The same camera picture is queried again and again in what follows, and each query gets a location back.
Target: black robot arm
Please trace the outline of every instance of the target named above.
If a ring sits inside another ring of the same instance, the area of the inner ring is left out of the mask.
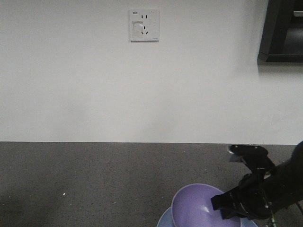
[[[245,175],[239,186],[214,196],[214,210],[222,218],[234,216],[267,219],[278,210],[303,200],[303,141],[289,160],[275,166],[267,150],[259,146],[232,145],[232,162],[243,162],[251,174]]]

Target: gray surface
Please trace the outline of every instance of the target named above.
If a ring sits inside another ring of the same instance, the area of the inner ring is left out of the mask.
[[[206,183],[226,191],[249,172],[228,162],[225,144],[0,145],[3,227],[155,227],[182,186]],[[276,164],[294,148],[265,147]],[[277,221],[278,227],[298,227],[303,218],[291,206]]]

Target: wall outlet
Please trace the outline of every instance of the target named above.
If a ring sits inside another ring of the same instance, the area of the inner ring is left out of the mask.
[[[159,41],[160,19],[157,9],[131,9],[129,30],[131,41]]]

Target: cable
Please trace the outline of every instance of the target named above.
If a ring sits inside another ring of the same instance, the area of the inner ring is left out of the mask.
[[[301,212],[302,215],[303,215],[303,208],[302,208],[302,206],[301,206],[298,202],[296,202],[296,205],[298,206],[300,212]]]

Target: black cabinet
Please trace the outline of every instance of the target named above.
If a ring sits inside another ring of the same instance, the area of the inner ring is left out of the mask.
[[[258,58],[303,62],[303,0],[269,0]]]

